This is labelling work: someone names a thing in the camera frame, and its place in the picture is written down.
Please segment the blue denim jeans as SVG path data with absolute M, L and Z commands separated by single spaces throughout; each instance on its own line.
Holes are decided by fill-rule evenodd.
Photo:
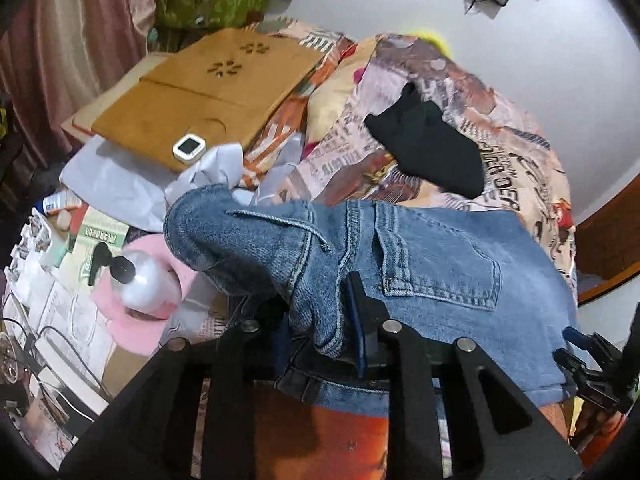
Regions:
M 421 336 L 476 341 L 536 405 L 575 388 L 555 364 L 577 307 L 565 278 L 512 212 L 406 208 L 379 200 L 328 207 L 238 203 L 223 185 L 187 192 L 168 210 L 165 242 L 206 274 L 243 321 L 282 300 L 292 347 L 273 379 L 309 404 L 384 416 L 388 387 L 356 372 L 346 278 Z

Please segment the brown wooden wardrobe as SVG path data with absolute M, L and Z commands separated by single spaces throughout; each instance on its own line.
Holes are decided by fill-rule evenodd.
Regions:
M 639 176 L 576 230 L 578 306 L 639 274 Z

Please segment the newspaper print bed quilt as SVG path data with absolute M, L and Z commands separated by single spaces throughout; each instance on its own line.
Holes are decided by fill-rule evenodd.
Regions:
M 322 58 L 248 147 L 241 188 L 268 202 L 511 211 L 576 284 L 570 185 L 558 156 L 529 114 L 439 40 L 354 41 L 292 20 L 262 31 Z

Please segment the black folded garment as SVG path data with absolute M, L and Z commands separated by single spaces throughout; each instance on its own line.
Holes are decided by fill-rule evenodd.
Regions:
M 477 143 L 447 124 L 438 105 L 422 100 L 412 82 L 404 85 L 392 106 L 367 115 L 363 123 L 403 174 L 469 200 L 483 193 L 485 174 Z

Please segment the small white digital clock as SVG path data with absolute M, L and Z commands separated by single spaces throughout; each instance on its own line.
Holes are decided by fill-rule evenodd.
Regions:
M 206 141 L 194 133 L 187 132 L 171 148 L 175 159 L 192 165 L 206 152 Z

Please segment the white crumpled sheet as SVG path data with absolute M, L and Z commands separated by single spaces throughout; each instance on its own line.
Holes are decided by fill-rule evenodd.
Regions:
M 159 233 L 168 208 L 184 193 L 224 184 L 241 205 L 265 205 L 276 197 L 276 185 L 288 176 L 303 154 L 303 135 L 284 142 L 276 164 L 254 192 L 240 187 L 243 151 L 240 144 L 215 146 L 181 174 L 150 162 L 95 136 L 72 157 L 62 184 L 98 211 L 128 226 Z

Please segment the bamboo lap desk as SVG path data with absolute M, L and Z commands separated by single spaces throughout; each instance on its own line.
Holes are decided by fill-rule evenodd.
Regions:
M 103 112 L 92 131 L 180 172 L 172 148 L 186 134 L 206 148 L 247 148 L 322 53 L 291 38 L 226 28 L 171 55 Z

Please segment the green fabric storage box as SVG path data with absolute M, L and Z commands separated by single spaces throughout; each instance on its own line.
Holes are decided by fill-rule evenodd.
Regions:
M 267 0 L 156 0 L 155 24 L 175 29 L 239 28 L 259 22 Z

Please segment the pink striped curtain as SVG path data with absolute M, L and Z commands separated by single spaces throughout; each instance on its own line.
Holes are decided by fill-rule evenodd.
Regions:
M 155 0 L 18 0 L 1 35 L 1 88 L 32 165 L 72 144 L 61 125 L 112 88 L 146 53 Z

